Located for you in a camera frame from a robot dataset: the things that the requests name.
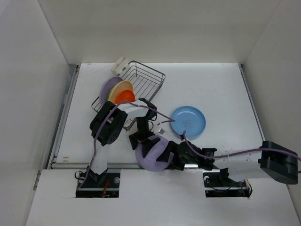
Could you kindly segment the light purple plate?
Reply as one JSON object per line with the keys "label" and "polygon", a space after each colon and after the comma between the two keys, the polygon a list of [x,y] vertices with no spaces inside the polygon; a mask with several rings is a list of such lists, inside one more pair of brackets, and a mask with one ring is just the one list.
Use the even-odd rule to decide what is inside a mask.
{"label": "light purple plate", "polygon": [[157,162],[156,159],[163,153],[165,148],[167,147],[168,140],[162,136],[151,136],[151,137],[159,137],[160,141],[156,143],[156,145],[149,151],[147,156],[143,158],[142,156],[142,145],[141,143],[138,144],[135,150],[135,157],[138,164],[145,170],[158,172],[166,169],[170,163],[165,162]]}

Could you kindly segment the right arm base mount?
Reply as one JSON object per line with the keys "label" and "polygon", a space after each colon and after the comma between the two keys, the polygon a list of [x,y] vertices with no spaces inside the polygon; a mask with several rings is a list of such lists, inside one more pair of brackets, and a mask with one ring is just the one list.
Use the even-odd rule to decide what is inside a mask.
{"label": "right arm base mount", "polygon": [[233,181],[220,177],[219,172],[203,173],[206,198],[249,198],[253,188],[248,180]]}

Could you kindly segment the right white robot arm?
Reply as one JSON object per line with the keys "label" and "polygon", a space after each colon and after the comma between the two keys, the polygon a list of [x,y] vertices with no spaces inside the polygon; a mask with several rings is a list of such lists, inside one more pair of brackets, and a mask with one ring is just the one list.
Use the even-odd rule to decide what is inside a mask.
{"label": "right white robot arm", "polygon": [[218,152],[216,148],[199,148],[189,141],[179,144],[169,141],[166,145],[157,142],[150,153],[155,163],[164,169],[183,170],[186,164],[196,164],[204,170],[217,169],[218,180],[222,185],[233,181],[252,178],[271,178],[287,185],[298,184],[297,153],[274,142],[264,141],[255,149],[245,151]]}

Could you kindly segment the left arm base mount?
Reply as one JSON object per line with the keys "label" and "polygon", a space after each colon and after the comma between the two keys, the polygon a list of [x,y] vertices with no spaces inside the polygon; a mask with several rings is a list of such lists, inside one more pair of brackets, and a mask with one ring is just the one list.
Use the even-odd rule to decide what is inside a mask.
{"label": "left arm base mount", "polygon": [[108,172],[100,184],[89,177],[75,194],[77,198],[119,198],[119,185],[120,173]]}

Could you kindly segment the blue plate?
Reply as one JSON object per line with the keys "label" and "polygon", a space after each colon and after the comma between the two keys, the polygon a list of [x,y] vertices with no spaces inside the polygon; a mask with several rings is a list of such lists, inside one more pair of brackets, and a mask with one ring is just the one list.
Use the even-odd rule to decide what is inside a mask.
{"label": "blue plate", "polygon": [[206,119],[203,113],[193,106],[181,106],[173,111],[171,122],[173,131],[182,135],[186,131],[187,138],[198,137],[206,128]]}

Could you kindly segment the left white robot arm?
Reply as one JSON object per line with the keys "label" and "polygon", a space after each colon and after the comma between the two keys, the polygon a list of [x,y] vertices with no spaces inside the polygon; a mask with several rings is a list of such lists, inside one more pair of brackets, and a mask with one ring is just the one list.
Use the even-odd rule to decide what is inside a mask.
{"label": "left white robot arm", "polygon": [[130,142],[136,147],[138,143],[154,135],[149,129],[149,120],[156,117],[157,113],[157,107],[145,98],[134,102],[121,101],[118,104],[106,102],[89,126],[94,145],[97,141],[102,146],[112,144],[119,137],[124,124],[128,120],[135,120],[137,131],[130,135]]}

